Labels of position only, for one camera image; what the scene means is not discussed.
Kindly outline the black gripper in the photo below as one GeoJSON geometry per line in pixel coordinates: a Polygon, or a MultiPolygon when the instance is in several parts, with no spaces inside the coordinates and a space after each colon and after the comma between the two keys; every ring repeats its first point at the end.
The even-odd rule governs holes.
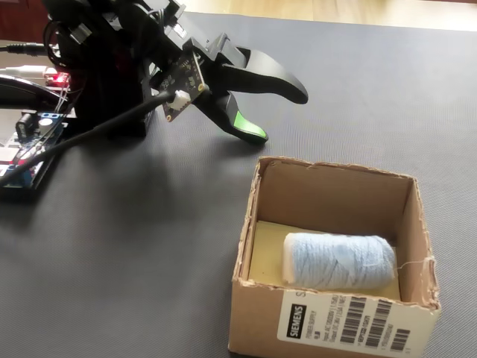
{"type": "Polygon", "coordinates": [[[190,37],[183,51],[193,53],[200,70],[202,94],[195,99],[195,106],[222,131],[250,144],[264,145],[268,135],[241,114],[229,91],[276,94],[295,104],[309,100],[304,85],[275,59],[258,50],[238,48],[225,33],[207,45],[190,37]]]}

